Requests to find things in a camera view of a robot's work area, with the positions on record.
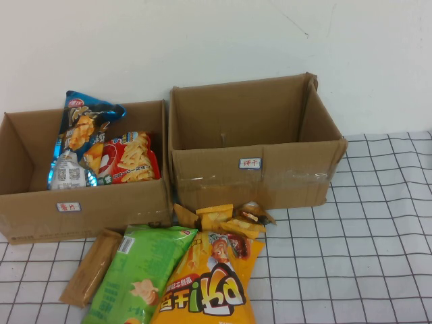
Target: orange snack packet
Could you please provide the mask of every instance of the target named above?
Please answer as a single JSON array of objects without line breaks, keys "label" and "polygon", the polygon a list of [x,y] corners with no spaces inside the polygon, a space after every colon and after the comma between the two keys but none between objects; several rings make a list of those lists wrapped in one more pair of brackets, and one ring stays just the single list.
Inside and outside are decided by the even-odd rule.
[{"label": "orange snack packet", "polygon": [[229,204],[196,210],[196,214],[201,218],[202,231],[223,232],[220,223],[232,218],[233,209],[233,204]]},{"label": "orange snack packet", "polygon": [[151,324],[256,323],[247,287],[264,243],[198,233],[171,275]]}]

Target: white grid pattern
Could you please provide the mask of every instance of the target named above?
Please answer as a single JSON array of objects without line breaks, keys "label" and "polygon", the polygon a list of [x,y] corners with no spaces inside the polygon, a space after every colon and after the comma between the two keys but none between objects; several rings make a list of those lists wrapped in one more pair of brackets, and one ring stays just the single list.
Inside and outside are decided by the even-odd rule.
[{"label": "white grid pattern", "polygon": [[[269,211],[248,288],[257,323],[432,321],[432,135],[348,140],[325,205]],[[0,324],[80,323],[88,308],[58,298],[92,241],[0,235]]]}]

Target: brown snack bar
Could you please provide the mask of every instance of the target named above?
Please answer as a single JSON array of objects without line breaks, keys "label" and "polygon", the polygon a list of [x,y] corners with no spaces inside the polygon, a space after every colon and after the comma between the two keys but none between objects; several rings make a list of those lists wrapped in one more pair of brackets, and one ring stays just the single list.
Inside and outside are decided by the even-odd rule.
[{"label": "brown snack bar", "polygon": [[237,216],[244,217],[255,224],[267,225],[272,223],[276,225],[276,220],[254,201],[250,201],[237,209]]},{"label": "brown snack bar", "polygon": [[61,302],[78,307],[87,305],[105,276],[122,238],[116,232],[102,230],[61,294]]}]

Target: green snack bag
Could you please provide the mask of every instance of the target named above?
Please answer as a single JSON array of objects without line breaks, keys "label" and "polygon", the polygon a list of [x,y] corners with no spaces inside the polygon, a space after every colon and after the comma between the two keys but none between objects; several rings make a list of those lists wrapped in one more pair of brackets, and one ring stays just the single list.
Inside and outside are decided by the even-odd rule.
[{"label": "green snack bag", "polygon": [[128,226],[82,324],[147,324],[197,229]]}]

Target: cardboard box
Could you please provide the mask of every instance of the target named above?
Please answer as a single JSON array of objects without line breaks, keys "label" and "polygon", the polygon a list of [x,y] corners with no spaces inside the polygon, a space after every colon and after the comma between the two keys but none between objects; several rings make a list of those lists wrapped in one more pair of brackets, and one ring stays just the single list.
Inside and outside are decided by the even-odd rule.
[{"label": "cardboard box", "polygon": [[174,88],[168,147],[181,203],[322,205],[348,143],[317,87],[316,76],[301,74]]},{"label": "cardboard box", "polygon": [[153,132],[159,180],[47,191],[63,109],[5,114],[0,127],[0,232],[12,244],[92,237],[104,227],[122,230],[128,224],[171,225],[164,103],[124,107],[126,116],[111,125],[106,139],[135,130]]}]

